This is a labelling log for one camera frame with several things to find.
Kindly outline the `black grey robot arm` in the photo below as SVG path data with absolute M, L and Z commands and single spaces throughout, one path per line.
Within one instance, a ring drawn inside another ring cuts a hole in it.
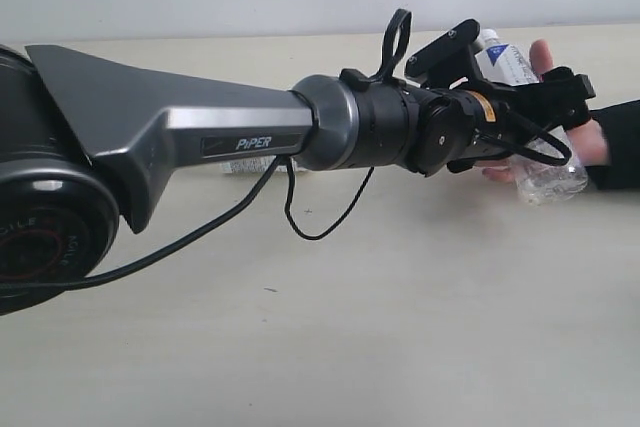
M 235 217 L 236 207 L 105 274 L 120 222 L 143 231 L 175 171 L 265 157 L 268 170 L 394 165 L 429 177 L 533 140 L 565 165 L 557 127 L 588 119 L 589 79 L 566 67 L 521 86 L 487 80 L 473 44 L 422 49 L 398 78 L 388 45 L 373 74 L 346 68 L 286 90 L 133 67 L 56 45 L 1 51 L 1 311 L 129 276 Z

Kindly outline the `person's open bare hand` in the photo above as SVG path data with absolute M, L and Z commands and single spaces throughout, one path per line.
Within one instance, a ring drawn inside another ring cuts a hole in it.
M 554 59 L 549 43 L 544 39 L 535 40 L 529 48 L 529 61 L 533 71 L 541 78 L 554 67 Z M 610 164 L 607 139 L 601 125 L 595 120 L 572 129 L 568 138 L 578 159 L 585 167 L 601 167 Z M 483 161 L 475 164 L 481 174 L 490 181 L 514 183 L 515 171 L 508 160 Z

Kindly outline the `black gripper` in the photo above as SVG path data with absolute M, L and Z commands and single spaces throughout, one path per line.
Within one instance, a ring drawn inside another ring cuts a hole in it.
M 596 94 L 585 74 L 556 67 L 537 83 L 509 86 L 487 79 L 460 79 L 451 87 L 459 97 L 467 120 L 463 149 L 447 162 L 452 173 L 461 173 L 483 161 L 499 161 L 519 154 L 547 165 L 560 161 L 559 143 L 550 131 L 566 131 L 591 119 L 587 101 Z

